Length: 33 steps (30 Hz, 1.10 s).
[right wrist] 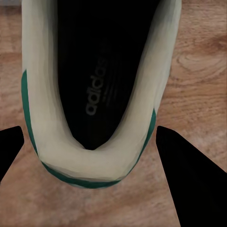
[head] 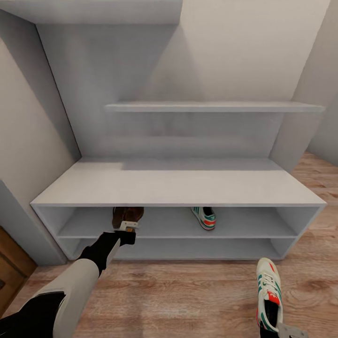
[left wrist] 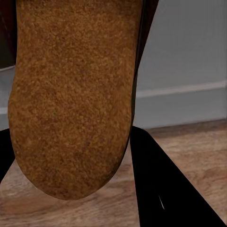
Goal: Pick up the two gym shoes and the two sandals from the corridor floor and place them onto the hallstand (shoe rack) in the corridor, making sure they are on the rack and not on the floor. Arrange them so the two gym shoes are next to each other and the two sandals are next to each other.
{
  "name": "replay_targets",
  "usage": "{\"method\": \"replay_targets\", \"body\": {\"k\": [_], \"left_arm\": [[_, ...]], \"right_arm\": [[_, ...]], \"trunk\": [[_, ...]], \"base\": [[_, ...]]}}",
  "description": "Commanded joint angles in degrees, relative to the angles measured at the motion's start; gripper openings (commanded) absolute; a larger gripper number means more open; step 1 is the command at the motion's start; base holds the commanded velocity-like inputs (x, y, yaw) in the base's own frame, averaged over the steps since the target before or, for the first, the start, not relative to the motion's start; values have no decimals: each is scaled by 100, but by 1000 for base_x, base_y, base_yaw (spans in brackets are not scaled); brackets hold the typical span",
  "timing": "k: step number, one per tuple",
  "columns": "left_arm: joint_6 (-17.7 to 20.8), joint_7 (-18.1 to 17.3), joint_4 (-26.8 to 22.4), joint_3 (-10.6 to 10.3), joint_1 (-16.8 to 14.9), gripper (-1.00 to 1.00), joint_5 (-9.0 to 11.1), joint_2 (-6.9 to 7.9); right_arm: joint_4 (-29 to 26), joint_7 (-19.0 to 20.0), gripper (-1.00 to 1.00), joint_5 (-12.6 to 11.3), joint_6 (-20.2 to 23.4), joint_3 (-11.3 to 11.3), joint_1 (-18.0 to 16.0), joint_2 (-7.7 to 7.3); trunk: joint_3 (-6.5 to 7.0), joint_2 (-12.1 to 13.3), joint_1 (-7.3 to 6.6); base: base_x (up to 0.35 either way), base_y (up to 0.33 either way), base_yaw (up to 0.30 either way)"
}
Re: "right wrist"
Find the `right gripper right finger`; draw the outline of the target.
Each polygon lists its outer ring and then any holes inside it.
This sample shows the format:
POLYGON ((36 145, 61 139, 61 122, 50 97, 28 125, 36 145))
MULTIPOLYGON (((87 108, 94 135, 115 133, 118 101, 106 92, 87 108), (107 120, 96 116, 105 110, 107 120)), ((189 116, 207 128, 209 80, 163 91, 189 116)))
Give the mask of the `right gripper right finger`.
POLYGON ((227 227, 227 173, 174 130, 156 145, 181 227, 227 227))

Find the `gym shoe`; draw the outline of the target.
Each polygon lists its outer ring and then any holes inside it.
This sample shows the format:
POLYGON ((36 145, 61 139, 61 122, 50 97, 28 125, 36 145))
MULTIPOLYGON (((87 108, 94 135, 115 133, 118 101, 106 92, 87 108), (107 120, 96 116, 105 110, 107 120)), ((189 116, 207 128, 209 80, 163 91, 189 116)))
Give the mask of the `gym shoe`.
POLYGON ((21 94, 55 178, 107 189, 138 163, 169 78, 182 0, 22 0, 21 94))

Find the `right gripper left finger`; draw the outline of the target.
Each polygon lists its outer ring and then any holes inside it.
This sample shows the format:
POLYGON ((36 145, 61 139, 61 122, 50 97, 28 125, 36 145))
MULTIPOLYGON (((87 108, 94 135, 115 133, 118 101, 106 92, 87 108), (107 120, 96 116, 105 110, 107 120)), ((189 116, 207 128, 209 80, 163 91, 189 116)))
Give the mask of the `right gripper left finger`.
POLYGON ((0 131, 0 183, 25 142, 22 128, 0 131))

